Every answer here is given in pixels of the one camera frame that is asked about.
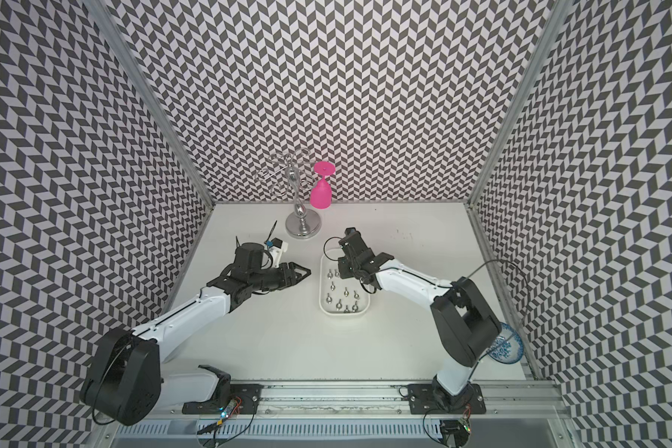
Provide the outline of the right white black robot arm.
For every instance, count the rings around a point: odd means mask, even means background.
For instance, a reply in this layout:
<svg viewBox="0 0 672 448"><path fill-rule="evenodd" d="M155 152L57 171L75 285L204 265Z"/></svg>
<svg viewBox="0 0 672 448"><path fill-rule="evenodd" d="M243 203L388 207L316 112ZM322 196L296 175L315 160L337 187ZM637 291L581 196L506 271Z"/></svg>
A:
<svg viewBox="0 0 672 448"><path fill-rule="evenodd" d="M351 227L339 240L341 278L353 278L368 292L397 294L430 311L447 357L434 377L435 388L457 397L470 384L479 359L502 326L477 285L468 277L446 281L410 268L394 256L375 253Z"/></svg>

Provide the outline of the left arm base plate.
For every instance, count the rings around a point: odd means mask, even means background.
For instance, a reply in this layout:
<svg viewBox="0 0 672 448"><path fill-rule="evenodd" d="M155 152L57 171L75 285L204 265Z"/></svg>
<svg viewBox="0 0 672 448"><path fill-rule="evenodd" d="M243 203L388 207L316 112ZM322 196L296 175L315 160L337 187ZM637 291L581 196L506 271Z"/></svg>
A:
<svg viewBox="0 0 672 448"><path fill-rule="evenodd" d="M261 402L261 384L231 384L229 389L219 388L207 401L187 402L182 406L182 414L221 414L233 399L240 399L239 414L253 416Z"/></svg>

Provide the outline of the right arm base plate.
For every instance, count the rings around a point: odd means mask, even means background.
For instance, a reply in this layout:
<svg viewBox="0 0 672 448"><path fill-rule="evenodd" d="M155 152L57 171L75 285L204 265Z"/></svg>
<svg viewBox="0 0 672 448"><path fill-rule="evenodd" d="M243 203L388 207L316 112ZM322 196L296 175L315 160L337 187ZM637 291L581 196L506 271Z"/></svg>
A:
<svg viewBox="0 0 672 448"><path fill-rule="evenodd" d="M407 401L411 414L486 414L485 398L479 385L468 383L458 394L452 395L435 384L408 384Z"/></svg>

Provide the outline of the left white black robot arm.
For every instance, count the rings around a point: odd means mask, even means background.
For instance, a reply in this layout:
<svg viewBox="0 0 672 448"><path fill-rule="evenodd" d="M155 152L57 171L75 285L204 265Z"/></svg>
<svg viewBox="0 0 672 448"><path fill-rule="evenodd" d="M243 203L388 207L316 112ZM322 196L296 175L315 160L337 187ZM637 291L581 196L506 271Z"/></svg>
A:
<svg viewBox="0 0 672 448"><path fill-rule="evenodd" d="M295 287L310 269L283 262L282 249L259 243L237 246L234 260L188 302L132 330L113 329L96 345L80 390L93 414L132 426L153 410L177 405L229 408L231 377L200 365L194 373L165 376L162 365L205 326L233 313L254 295Z"/></svg>

